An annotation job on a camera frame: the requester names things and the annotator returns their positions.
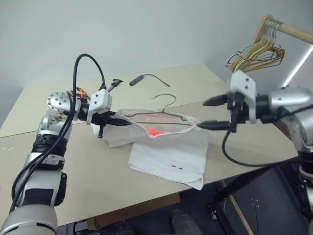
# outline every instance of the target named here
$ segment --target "metal hanger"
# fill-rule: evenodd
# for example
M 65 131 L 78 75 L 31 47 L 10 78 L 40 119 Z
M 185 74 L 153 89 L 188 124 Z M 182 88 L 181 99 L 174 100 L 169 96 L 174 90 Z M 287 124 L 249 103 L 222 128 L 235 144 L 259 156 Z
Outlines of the metal hanger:
M 270 42 L 269 37 L 270 37 L 270 31 L 271 28 L 267 28 L 266 29 L 266 35 L 263 37 L 263 40 L 261 43 L 258 43 L 258 46 L 253 47 L 251 49 L 249 49 L 245 55 L 243 55 L 242 57 L 239 57 L 230 67 L 230 69 L 234 72 L 236 70 L 239 69 L 239 67 L 243 64 L 243 63 L 247 63 L 247 61 L 250 59 L 251 55 L 254 54 L 256 51 L 260 51 L 262 50 L 264 47 L 267 46 L 267 44 Z
M 262 55 L 263 53 L 267 52 L 267 51 L 272 51 L 273 50 L 273 45 L 275 43 L 276 40 L 276 32 L 277 32 L 277 28 L 281 25 L 281 22 L 269 22 L 268 23 L 268 28 L 267 28 L 267 43 L 265 45 L 263 45 L 261 48 L 257 49 L 256 51 L 254 51 L 253 53 L 249 53 L 249 57 L 245 58 L 243 60 L 241 60 L 234 69 L 234 71 L 236 70 L 244 70 L 244 68 L 249 67 L 250 64 L 259 64 L 259 62 L 254 62 L 254 61 L 259 61 L 258 58 L 260 55 Z M 261 64 L 262 65 L 258 65 L 257 67 L 254 67 L 254 69 L 252 70 L 257 70 L 257 69 L 262 69 L 265 67 L 272 67 L 272 66 L 277 66 L 281 63 L 283 57 L 284 57 L 285 51 L 283 49 L 281 49 L 279 52 L 276 52 L 276 57 L 275 58 L 270 58 L 268 60 L 264 60 L 264 58 L 260 59 Z
M 135 114 L 133 114 L 133 115 L 125 115 L 125 116 L 128 117 L 128 118 L 131 118 L 131 117 L 134 117 L 134 116 L 136 116 L 136 115 L 144 115 L 144 114 L 166 114 L 166 115 L 178 117 L 178 118 L 180 118 L 180 120 L 182 120 L 182 121 L 188 121 L 188 120 L 187 120 L 184 116 L 182 116 L 182 115 L 179 115 L 179 114 L 170 114 L 170 113 L 165 112 L 165 109 L 166 109 L 168 106 L 170 106 L 170 105 L 172 105 L 172 104 L 174 104 L 174 103 L 176 102 L 176 96 L 174 96 L 173 94 L 158 94 L 158 95 L 156 95 L 155 97 L 152 97 L 151 99 L 155 99 L 155 98 L 157 98 L 157 97 L 159 97 L 159 96 L 161 96 L 161 95 L 170 95 L 170 96 L 172 96 L 172 97 L 174 98 L 174 101 L 173 101 L 172 103 L 169 103 L 169 104 L 165 105 L 164 108 L 162 109 L 162 111 L 160 111 L 160 112 L 135 113 Z M 147 124 L 174 124 L 174 125 L 186 125 L 186 126 L 191 126 L 191 124 L 187 124 L 187 123 L 173 123 L 173 122 L 138 122 L 138 121 L 137 121 L 137 123 L 147 123 Z
M 245 49 L 243 49 L 243 51 L 237 51 L 235 54 L 233 54 L 233 55 L 227 60 L 227 62 L 226 62 L 226 64 L 225 64 L 225 67 L 229 67 L 229 66 L 231 66 L 232 64 L 234 64 L 235 62 L 238 63 L 238 62 L 240 61 L 240 60 L 239 60 L 239 57 L 237 57 L 234 62 L 231 62 L 231 59 L 232 59 L 234 56 L 241 56 L 241 57 L 243 58 L 243 55 L 246 54 L 246 53 L 247 53 L 249 50 L 251 50 L 252 48 L 257 47 L 257 46 L 260 45 L 261 43 L 262 43 L 262 44 L 265 44 L 265 43 L 266 43 L 265 39 L 266 39 L 266 34 L 263 33 L 263 35 L 262 35 L 262 37 L 261 37 L 261 39 L 260 39 L 259 42 L 255 43 L 255 44 L 252 44 L 252 45 L 249 45 L 249 46 L 247 46 Z
M 264 45 L 266 45 L 266 43 L 268 42 L 268 28 L 265 30 L 266 34 L 262 35 L 262 38 L 260 39 L 260 41 L 256 44 L 250 45 L 248 47 L 246 47 L 243 50 L 243 53 L 233 62 L 231 63 L 230 66 L 230 70 L 232 72 L 234 72 L 236 70 L 236 67 L 239 63 L 242 63 L 243 61 L 245 61 L 246 59 L 249 58 L 249 56 L 259 50 L 260 48 L 262 48 Z

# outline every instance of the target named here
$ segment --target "wooden hanger rod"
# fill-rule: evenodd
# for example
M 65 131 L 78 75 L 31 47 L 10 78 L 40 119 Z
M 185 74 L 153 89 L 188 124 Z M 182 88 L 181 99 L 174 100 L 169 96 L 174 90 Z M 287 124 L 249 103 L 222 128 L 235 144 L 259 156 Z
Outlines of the wooden hanger rod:
M 262 28 L 263 28 L 264 24 L 266 23 L 266 21 L 271 20 L 271 19 L 273 19 L 273 16 L 271 16 L 271 15 L 267 15 L 267 16 L 264 16 L 262 18 L 262 20 L 258 26 L 258 29 L 257 29 L 257 31 L 253 37 L 252 44 L 255 44 L 258 41 L 260 41 L 260 39 L 262 37 Z M 286 24 L 286 23 L 282 23 L 277 28 L 277 30 L 313 45 L 313 34 L 308 33 L 302 29 L 295 28 L 295 27 L 293 27 L 289 24 Z

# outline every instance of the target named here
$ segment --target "orange clip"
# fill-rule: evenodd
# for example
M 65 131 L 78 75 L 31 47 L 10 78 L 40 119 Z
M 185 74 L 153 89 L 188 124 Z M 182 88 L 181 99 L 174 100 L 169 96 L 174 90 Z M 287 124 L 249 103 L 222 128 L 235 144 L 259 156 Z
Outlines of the orange clip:
M 88 94 L 80 87 L 76 87 L 76 90 L 80 92 L 81 98 L 86 99 L 88 97 Z

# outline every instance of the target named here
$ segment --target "tabletop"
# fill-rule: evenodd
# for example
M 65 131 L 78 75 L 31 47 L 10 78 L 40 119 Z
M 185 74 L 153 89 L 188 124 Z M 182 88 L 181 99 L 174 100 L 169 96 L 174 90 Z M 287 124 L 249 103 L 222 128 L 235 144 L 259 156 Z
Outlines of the tabletop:
M 201 90 L 203 100 L 207 96 L 221 94 L 223 90 L 226 90 L 222 81 L 216 81 L 215 77 L 212 77 L 206 78 L 212 82 L 205 82 L 207 87 Z M 192 99 L 196 96 L 195 93 L 197 91 L 190 89 L 185 95 Z M 202 99 L 201 95 L 197 94 L 198 99 Z M 176 107 L 168 108 L 167 111 L 192 116 L 199 121 L 229 119 L 229 111 L 225 105 L 204 107 L 199 101 L 191 103 L 186 101 L 187 104 L 180 103 Z M 164 105 L 162 102 L 156 105 L 153 100 L 149 100 L 149 102 L 153 106 L 152 109 L 159 108 L 158 105 Z M 30 132 L 27 133 L 27 129 L 24 129 L 25 133 L 23 134 L 13 134 L 0 138 L 0 224 L 8 215 L 13 180 L 21 170 L 27 154 L 31 151 L 36 136 L 34 128 L 35 126 L 31 126 Z M 224 135 L 225 131 L 210 132 L 211 137 L 204 174 L 205 184 L 254 169 L 236 165 L 226 159 L 221 148 Z M 97 136 L 93 135 L 89 126 L 84 123 L 73 125 L 65 154 L 66 197 L 64 202 L 56 207 L 59 225 L 111 212 L 189 188 L 183 184 L 130 169 L 128 159 L 131 148 L 132 144 L 110 148 L 105 140 L 98 139 Z M 255 164 L 281 161 L 297 154 L 292 142 L 275 126 L 261 123 L 240 124 L 237 133 L 230 135 L 226 149 L 233 158 Z
M 129 85 L 130 81 L 147 73 L 158 76 L 171 87 L 165 86 L 151 76 L 145 77 L 134 86 Z M 178 106 L 204 101 L 213 95 L 226 92 L 225 83 L 204 64 L 106 77 L 107 87 L 110 87 L 113 79 L 121 79 L 124 82 L 110 92 L 112 111 L 124 108 L 161 109 L 173 99 L 166 96 L 157 99 L 151 97 L 163 93 L 175 95 L 177 99 L 173 106 Z M 100 85 L 100 78 L 77 81 L 77 86 L 83 88 L 90 96 L 98 91 Z M 48 96 L 54 92 L 69 90 L 72 90 L 72 81 L 25 87 L 3 123 L 0 137 L 37 130 L 41 118 L 47 111 Z

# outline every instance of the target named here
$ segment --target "light strip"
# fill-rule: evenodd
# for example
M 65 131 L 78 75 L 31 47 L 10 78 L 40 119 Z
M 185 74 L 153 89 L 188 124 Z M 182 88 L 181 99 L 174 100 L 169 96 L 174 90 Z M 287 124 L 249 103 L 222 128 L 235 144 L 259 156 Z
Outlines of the light strip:
M 293 79 L 294 75 L 298 72 L 298 70 L 301 68 L 301 66 L 304 64 L 304 62 L 307 60 L 307 58 L 310 56 L 310 54 L 313 51 L 313 46 L 310 47 L 310 49 L 308 50 L 308 52 L 303 56 L 303 58 L 301 59 L 301 61 L 299 62 L 299 64 L 297 64 L 297 66 L 294 68 L 294 70 L 291 72 L 291 74 L 289 75 L 289 77 L 286 79 L 286 81 L 283 84 L 283 87 L 287 86 L 290 81 Z

